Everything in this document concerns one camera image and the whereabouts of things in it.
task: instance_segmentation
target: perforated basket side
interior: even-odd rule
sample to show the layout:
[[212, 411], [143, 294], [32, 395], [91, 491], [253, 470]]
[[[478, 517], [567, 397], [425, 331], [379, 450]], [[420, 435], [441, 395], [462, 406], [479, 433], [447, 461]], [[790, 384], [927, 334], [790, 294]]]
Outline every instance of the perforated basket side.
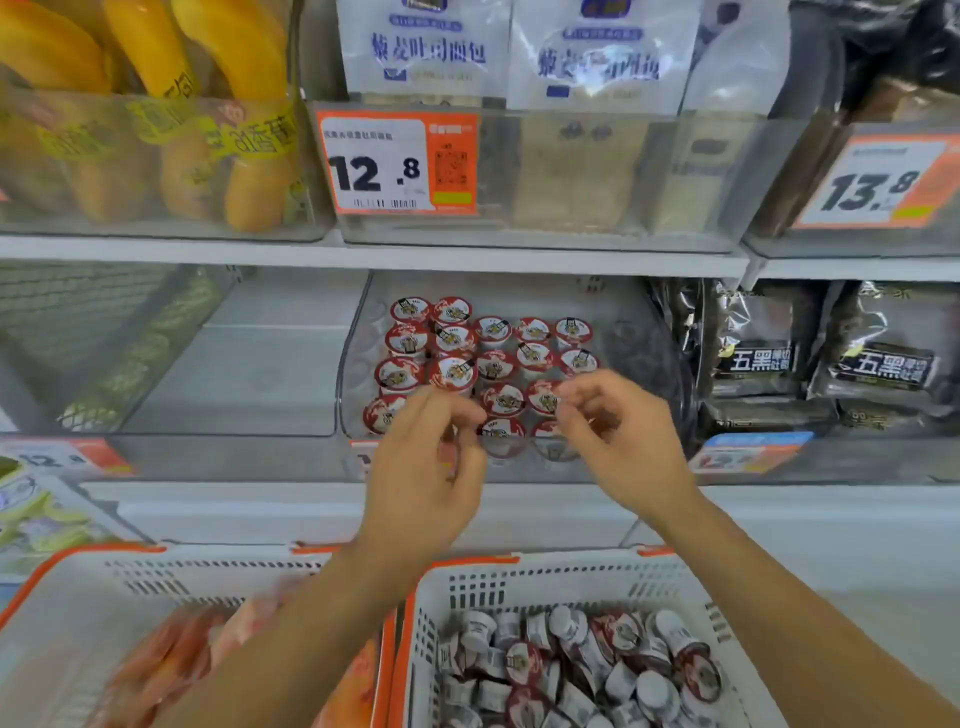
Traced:
[[[178, 603], [239, 606], [336, 547], [112, 545], [56, 554], [0, 614], [4, 724], [83, 728], [109, 676]], [[384, 622], [372, 728], [389, 713], [396, 613]]]
[[462, 560], [436, 565], [405, 607], [397, 652], [390, 728], [437, 728], [441, 723], [436, 651], [451, 622], [468, 609], [521, 614], [576, 605], [676, 610], [706, 640], [731, 689], [725, 725], [783, 726], [779, 710], [735, 635], [686, 565], [663, 549], [563, 551]]

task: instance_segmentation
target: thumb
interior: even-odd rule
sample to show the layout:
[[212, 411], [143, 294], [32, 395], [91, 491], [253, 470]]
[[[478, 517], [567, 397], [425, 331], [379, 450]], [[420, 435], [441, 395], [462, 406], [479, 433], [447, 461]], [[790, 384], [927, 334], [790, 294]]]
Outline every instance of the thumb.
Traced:
[[473, 520], [480, 507], [484, 479], [487, 475], [487, 452], [480, 447], [473, 427], [457, 431], [457, 477], [453, 481], [453, 502], [461, 529]]
[[580, 456], [593, 465], [601, 458], [608, 445], [590, 427], [579, 409], [568, 402], [561, 401], [557, 406], [557, 422], [567, 441], [580, 453]]

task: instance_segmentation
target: hand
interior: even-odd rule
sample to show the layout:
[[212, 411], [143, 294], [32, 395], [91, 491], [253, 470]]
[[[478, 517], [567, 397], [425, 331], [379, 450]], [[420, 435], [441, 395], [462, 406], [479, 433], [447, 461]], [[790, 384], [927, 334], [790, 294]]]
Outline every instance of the hand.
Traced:
[[610, 370], [577, 376], [557, 394], [561, 431], [624, 508], [656, 528], [699, 496], [664, 400]]
[[[487, 454], [477, 442], [476, 428], [485, 419], [476, 402], [421, 387], [377, 446], [354, 543], [394, 575], [419, 578], [476, 514], [487, 473]], [[452, 483], [439, 454], [451, 425], [457, 427]]]

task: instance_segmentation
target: wire mesh panel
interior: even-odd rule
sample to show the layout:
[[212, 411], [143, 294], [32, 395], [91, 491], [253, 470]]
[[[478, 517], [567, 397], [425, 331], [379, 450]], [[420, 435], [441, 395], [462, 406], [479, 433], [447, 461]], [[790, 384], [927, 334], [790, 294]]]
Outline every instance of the wire mesh panel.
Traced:
[[5, 389], [20, 384], [33, 405], [14, 421], [34, 431], [113, 431], [224, 293], [196, 266], [0, 264]]

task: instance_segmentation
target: cup stacked on shelf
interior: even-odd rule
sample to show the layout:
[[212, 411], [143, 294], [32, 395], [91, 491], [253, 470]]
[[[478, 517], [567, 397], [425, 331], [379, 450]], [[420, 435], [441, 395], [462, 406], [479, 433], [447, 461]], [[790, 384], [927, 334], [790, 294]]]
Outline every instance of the cup stacked on shelf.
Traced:
[[669, 609], [468, 611], [437, 654], [444, 728], [716, 728], [726, 680]]
[[[589, 322], [573, 316], [474, 317], [473, 306], [459, 296], [436, 303], [406, 297], [389, 311], [380, 347], [385, 356], [372, 365], [377, 393], [363, 414], [371, 434], [385, 434], [407, 398], [430, 383], [483, 406], [488, 418], [478, 434], [493, 463], [516, 458], [528, 437], [549, 463], [563, 467], [576, 458], [555, 420], [554, 390], [564, 379], [600, 368], [600, 358], [587, 348], [593, 339]], [[371, 337], [364, 331], [356, 335]], [[349, 375], [369, 381], [367, 365], [362, 366]]]

